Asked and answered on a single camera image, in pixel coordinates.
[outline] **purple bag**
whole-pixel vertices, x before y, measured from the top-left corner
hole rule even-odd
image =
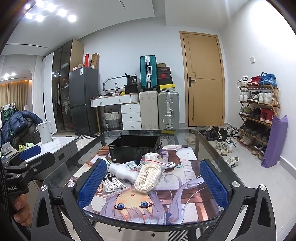
[[[279,155],[284,146],[288,129],[288,118],[285,115],[282,119],[274,116],[272,120],[269,140],[261,166],[269,168],[277,164]]]

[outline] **metal screw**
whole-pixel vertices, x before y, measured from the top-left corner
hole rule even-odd
[[[70,181],[70,182],[68,182],[68,184],[67,184],[67,186],[68,187],[74,187],[74,185],[75,185],[75,182],[73,182],[73,181]]]
[[[232,185],[233,185],[234,187],[238,188],[238,187],[239,187],[239,182],[234,181],[234,182],[232,182]]]
[[[45,191],[46,189],[47,189],[47,186],[46,186],[46,185],[43,185],[43,186],[40,188],[41,191]]]
[[[266,186],[264,186],[264,185],[260,185],[260,189],[262,190],[262,191],[266,191]]]

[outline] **red sneaker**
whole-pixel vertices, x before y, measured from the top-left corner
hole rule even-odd
[[[265,119],[266,119],[266,109],[261,109],[260,110],[260,121],[263,121],[265,122]]]
[[[252,81],[247,83],[248,86],[258,86],[258,81],[260,81],[262,78],[259,76],[252,77]]]
[[[272,124],[272,120],[274,118],[274,111],[273,110],[265,110],[265,112],[266,112],[265,122],[268,124]]]

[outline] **blue textured pad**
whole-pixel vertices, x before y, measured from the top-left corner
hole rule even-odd
[[[200,163],[200,174],[207,184],[217,204],[220,207],[224,207],[224,209],[226,209],[229,204],[227,190],[205,161]]]
[[[96,190],[100,186],[106,172],[107,172],[107,164],[104,160],[97,160],[100,161],[98,166],[95,168],[95,170],[90,174],[86,182],[83,184],[82,188],[79,192],[79,198],[78,198],[78,206],[83,209],[84,207],[87,207],[91,200],[93,199]]]
[[[41,147],[40,146],[33,146],[27,150],[24,150],[21,152],[20,154],[20,160],[28,160],[29,158],[36,156],[38,154],[40,154],[41,152]]]

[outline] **finger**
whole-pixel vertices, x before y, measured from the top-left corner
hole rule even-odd
[[[22,209],[20,209],[18,213],[14,214],[13,217],[16,222],[22,223],[28,218],[29,213],[30,213],[30,206],[27,203]]]
[[[32,214],[29,213],[28,218],[20,224],[22,226],[29,226],[32,223],[32,218],[33,218]]]
[[[20,210],[21,208],[23,208],[27,204],[27,199],[28,199],[28,195],[27,194],[19,195],[15,199],[15,208],[17,210]]]

